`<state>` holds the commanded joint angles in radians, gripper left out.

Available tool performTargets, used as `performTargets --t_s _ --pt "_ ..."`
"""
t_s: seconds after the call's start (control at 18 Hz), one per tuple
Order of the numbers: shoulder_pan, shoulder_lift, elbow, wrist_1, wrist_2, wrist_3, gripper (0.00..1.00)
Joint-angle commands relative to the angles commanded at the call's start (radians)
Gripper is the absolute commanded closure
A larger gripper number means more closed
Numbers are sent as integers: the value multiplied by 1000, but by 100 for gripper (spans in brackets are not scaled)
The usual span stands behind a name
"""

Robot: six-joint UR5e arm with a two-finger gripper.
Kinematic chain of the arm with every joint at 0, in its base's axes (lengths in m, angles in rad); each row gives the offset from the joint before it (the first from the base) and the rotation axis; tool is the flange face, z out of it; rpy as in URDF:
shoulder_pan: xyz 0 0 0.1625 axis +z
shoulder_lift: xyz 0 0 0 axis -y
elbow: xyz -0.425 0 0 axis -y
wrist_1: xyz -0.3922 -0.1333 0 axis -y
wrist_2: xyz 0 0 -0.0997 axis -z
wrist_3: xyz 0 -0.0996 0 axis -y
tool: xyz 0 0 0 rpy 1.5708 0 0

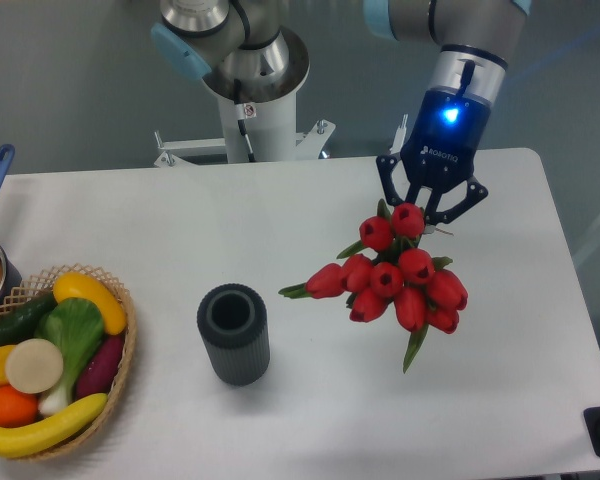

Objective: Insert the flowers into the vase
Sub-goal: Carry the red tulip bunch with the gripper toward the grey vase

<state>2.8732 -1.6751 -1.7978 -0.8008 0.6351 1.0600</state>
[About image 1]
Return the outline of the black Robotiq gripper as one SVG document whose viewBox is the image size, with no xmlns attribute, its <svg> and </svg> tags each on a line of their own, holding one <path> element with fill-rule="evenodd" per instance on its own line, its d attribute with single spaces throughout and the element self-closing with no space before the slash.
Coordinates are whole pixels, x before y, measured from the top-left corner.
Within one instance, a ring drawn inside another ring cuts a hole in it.
<svg viewBox="0 0 600 480">
<path fill-rule="evenodd" d="M 428 225 L 450 224 L 484 200 L 488 189 L 475 176 L 473 159 L 491 109 L 475 100 L 439 90 L 425 93 L 412 133 L 400 156 L 376 157 L 384 199 L 389 206 L 416 203 L 423 188 L 431 190 L 424 218 Z M 408 193 L 401 197 L 393 180 L 404 165 Z M 443 194 L 466 181 L 465 197 L 453 207 L 438 211 Z"/>
</svg>

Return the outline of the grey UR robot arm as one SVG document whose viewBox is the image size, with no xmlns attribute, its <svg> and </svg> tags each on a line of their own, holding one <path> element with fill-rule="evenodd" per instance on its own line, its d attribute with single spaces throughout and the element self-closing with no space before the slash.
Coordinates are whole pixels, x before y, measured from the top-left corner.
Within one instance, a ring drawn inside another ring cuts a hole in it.
<svg viewBox="0 0 600 480">
<path fill-rule="evenodd" d="M 440 49 L 411 134 L 376 164 L 388 204 L 429 198 L 429 225 L 448 224 L 487 196 L 474 157 L 530 12 L 526 1 L 367 1 L 365 23 L 394 41 Z M 301 38 L 276 1 L 164 1 L 151 29 L 160 55 L 216 97 L 232 163 L 298 157 L 296 94 L 309 72 Z"/>
</svg>

